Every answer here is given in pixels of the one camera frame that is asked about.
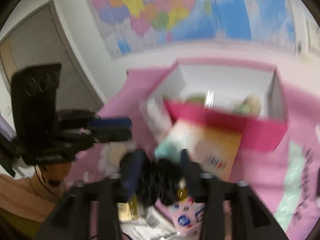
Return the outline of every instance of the green stripe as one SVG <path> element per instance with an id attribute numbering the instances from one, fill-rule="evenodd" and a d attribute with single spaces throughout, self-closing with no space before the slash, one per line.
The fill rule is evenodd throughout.
<path id="1" fill-rule="evenodd" d="M 274 213 L 276 220 L 284 231 L 286 231 L 289 226 L 302 193 L 300 185 L 304 165 L 305 158 L 302 147 L 295 142 L 290 141 L 288 169 L 284 179 L 284 194 Z"/>

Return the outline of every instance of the door frame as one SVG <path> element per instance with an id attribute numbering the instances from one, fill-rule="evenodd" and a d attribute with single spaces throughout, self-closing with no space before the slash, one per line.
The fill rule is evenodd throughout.
<path id="1" fill-rule="evenodd" d="M 33 10 L 32 12 L 30 12 L 26 17 L 24 17 L 21 21 L 19 21 L 13 28 L 11 28 L 11 30 L 0 40 L 0 44 L 2 44 L 6 38 L 8 38 L 11 33 L 13 33 L 21 24 L 23 24 L 26 20 L 28 20 L 30 17 L 32 17 L 34 14 L 36 14 L 38 11 L 40 11 L 41 9 L 48 7 L 49 11 L 53 17 L 53 24 L 55 26 L 55 29 L 58 33 L 58 36 L 60 38 L 60 41 L 63 45 L 63 47 L 65 48 L 65 51 L 69 57 L 69 59 L 71 60 L 72 64 L 75 66 L 76 71 L 78 72 L 79 76 L 81 77 L 82 81 L 84 82 L 84 85 L 86 86 L 86 88 L 88 89 L 89 93 L 92 95 L 92 97 L 95 99 L 97 105 L 99 107 L 103 106 L 103 101 L 102 99 L 99 97 L 99 95 L 97 94 L 97 92 L 95 91 L 95 89 L 93 88 L 91 82 L 89 81 L 87 75 L 85 74 L 81 64 L 79 63 L 76 55 L 73 52 L 73 49 L 69 43 L 69 40 L 64 32 L 64 29 L 62 27 L 62 24 L 60 22 L 56 7 L 54 5 L 54 1 L 53 0 L 49 0 L 48 2 L 46 2 L 45 4 L 39 6 L 37 9 Z M 4 81 L 4 84 L 7 88 L 7 91 L 9 92 L 9 94 L 11 94 L 10 91 L 10 84 L 7 78 L 7 75 L 4 71 L 4 67 L 2 65 L 2 61 L 0 60 L 0 74 L 2 76 L 2 79 Z"/>

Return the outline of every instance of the colorful map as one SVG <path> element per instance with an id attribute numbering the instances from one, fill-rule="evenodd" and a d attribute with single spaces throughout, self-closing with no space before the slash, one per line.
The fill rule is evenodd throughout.
<path id="1" fill-rule="evenodd" d="M 171 42 L 255 42 L 295 51 L 288 0 L 88 0 L 113 58 Z"/>

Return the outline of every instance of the open box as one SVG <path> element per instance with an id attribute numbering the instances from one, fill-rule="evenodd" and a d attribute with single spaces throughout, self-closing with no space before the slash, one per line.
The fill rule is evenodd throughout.
<path id="1" fill-rule="evenodd" d="M 184 99 L 213 91 L 213 108 Z M 249 94 L 259 97 L 258 118 L 232 112 L 235 102 Z M 287 108 L 275 65 L 230 59 L 178 60 L 148 93 L 164 97 L 172 120 L 185 119 L 242 133 L 241 147 L 273 151 L 288 129 Z"/>

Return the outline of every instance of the pink package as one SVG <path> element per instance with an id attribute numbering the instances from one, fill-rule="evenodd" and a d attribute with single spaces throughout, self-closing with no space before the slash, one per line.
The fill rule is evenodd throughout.
<path id="1" fill-rule="evenodd" d="M 195 203 L 191 197 L 187 197 L 171 206 L 170 215 L 177 232 L 186 236 L 201 228 L 204 203 Z"/>

